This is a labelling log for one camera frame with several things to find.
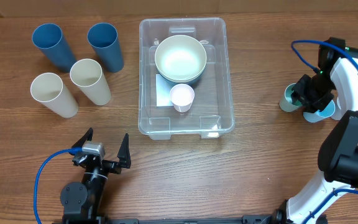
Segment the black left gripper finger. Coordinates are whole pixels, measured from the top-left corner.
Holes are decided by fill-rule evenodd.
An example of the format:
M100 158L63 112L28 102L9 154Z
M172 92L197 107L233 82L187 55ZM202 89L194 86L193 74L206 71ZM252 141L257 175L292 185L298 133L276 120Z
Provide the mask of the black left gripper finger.
M129 151L129 134L126 133L124 139L122 140L120 149L117 154L119 159L119 165L122 168L130 169L131 168L131 155Z
M72 148L83 147L86 141L91 141L93 137L93 128L89 128L87 132L72 145Z

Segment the light blue small cup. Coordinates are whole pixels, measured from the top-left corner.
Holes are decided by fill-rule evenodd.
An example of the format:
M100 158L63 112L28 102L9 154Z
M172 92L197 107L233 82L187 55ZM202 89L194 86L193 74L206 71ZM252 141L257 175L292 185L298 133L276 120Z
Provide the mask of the light blue small cup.
M336 110L335 103L331 100L324 110L317 110L314 113L304 112L303 117L310 123L316 123L322 121L323 119L331 117Z

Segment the green small cup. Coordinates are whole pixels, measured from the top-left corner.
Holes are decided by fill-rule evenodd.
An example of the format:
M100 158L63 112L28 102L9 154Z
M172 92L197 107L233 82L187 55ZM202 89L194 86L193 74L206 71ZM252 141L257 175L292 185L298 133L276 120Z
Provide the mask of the green small cup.
M283 96L279 101L279 107L285 112L292 112L299 109L302 104L299 101L292 101L291 94L293 93L292 88L295 86L295 83L288 85L284 91Z

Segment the pink small cup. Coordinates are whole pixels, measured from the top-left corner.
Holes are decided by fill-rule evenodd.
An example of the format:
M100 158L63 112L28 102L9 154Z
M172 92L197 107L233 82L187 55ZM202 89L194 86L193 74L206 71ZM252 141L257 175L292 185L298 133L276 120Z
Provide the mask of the pink small cup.
M194 98L194 89L187 84L177 84L170 90L170 101L180 113L185 113L191 108Z

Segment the cream bowl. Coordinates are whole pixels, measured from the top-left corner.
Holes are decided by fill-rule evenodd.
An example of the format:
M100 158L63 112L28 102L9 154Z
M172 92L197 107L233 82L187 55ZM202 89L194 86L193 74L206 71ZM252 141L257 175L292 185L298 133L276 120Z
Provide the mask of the cream bowl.
M157 67L159 74L170 83L186 83L192 85L201 78L206 67Z
M173 35L163 40L155 51L155 65L168 67L205 67L207 54L202 44L189 35Z

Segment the cream bowl front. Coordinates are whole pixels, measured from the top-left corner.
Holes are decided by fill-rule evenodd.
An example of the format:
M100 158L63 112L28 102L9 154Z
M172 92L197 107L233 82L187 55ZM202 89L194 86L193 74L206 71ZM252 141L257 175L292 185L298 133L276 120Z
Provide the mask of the cream bowl front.
M155 51L155 65L168 67L205 67L207 54L202 44L189 35L173 35L163 40Z

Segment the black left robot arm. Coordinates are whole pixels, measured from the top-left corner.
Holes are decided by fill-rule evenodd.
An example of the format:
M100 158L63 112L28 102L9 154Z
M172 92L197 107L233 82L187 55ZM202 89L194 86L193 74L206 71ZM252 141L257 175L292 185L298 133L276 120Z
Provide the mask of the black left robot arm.
M129 152L129 135L125 134L117 154L117 161L104 158L105 150L101 142L92 140L93 129L72 145L73 165L85 169L80 182L70 182L62 189L60 201L63 205L63 223L111 223L112 221L99 213L104 186L109 174L120 174L123 169L131 167Z

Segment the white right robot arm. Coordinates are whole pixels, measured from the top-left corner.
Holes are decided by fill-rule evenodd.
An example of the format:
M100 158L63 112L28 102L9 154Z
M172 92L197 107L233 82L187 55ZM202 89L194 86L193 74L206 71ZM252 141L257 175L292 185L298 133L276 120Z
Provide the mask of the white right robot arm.
M331 117L337 125L322 143L318 171L271 217L271 223L326 223L323 213L345 194L358 195L358 49L319 42L315 76L288 87L282 110L304 108L313 123Z

